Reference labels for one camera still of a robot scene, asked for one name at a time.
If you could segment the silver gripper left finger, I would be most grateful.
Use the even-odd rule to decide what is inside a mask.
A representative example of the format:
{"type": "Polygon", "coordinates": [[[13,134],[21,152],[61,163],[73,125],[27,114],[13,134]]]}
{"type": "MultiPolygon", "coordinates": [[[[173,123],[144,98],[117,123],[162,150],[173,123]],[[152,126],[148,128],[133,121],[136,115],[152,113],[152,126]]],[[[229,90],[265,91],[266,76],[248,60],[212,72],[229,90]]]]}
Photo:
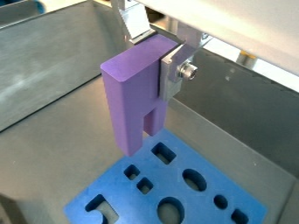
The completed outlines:
{"type": "Polygon", "coordinates": [[[145,6],[136,0],[109,0],[116,19],[125,32],[125,39],[136,45],[154,34],[150,28],[145,6]]]}

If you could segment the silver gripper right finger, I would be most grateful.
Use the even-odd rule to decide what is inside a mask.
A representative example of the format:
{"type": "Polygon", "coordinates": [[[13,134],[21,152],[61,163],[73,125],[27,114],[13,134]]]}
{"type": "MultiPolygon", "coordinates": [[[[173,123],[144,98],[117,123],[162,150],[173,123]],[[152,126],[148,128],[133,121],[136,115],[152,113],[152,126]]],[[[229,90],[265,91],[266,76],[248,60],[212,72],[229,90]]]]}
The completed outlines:
{"type": "Polygon", "coordinates": [[[192,64],[192,56],[212,39],[208,33],[181,22],[177,23],[176,37],[180,42],[162,56],[160,64],[158,96],[164,101],[178,93],[182,80],[194,78],[197,67],[192,64]]]}

